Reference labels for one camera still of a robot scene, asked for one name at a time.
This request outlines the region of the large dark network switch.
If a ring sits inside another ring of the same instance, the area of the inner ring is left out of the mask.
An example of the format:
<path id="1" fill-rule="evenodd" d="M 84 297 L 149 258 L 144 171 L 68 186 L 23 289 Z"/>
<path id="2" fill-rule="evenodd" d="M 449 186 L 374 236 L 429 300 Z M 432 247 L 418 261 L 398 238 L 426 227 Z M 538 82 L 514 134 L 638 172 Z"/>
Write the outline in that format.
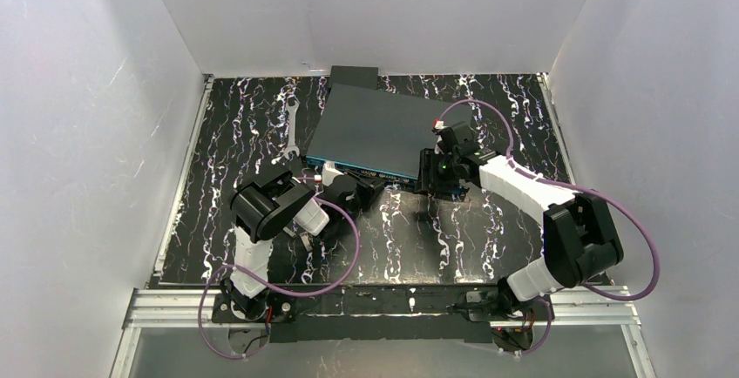
<path id="1" fill-rule="evenodd" d="M 433 148 L 435 122 L 470 123 L 472 109 L 410 95 L 335 83 L 304 157 L 312 166 L 327 161 L 341 172 L 416 186 L 421 151 Z"/>

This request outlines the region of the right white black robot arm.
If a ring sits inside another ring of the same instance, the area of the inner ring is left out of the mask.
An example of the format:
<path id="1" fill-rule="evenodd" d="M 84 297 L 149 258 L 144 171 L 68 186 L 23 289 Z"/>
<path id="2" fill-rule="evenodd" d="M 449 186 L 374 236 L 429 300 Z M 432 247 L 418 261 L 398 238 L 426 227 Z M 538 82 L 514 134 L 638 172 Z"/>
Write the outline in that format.
<path id="1" fill-rule="evenodd" d="M 463 182 L 495 192 L 541 227 L 542 255 L 498 282 L 499 293 L 511 303 L 577 287 L 624 258 L 604 199 L 549 185 L 496 152 L 463 156 L 432 148 L 421 151 L 417 192 L 447 192 Z"/>

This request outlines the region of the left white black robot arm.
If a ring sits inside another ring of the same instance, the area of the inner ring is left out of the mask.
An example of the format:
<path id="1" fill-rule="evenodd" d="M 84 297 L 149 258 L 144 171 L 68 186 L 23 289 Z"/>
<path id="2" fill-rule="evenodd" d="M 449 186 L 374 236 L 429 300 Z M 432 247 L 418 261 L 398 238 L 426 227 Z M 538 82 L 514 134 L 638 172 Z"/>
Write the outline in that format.
<path id="1" fill-rule="evenodd" d="M 267 286 L 272 240 L 293 224 L 310 238 L 340 230 L 344 215 L 368 210 L 385 187 L 379 178 L 330 169 L 313 178 L 322 191 L 302 183 L 284 165 L 271 165 L 239 184 L 228 200 L 234 216 L 235 267 L 221 286 L 240 304 L 257 301 Z"/>

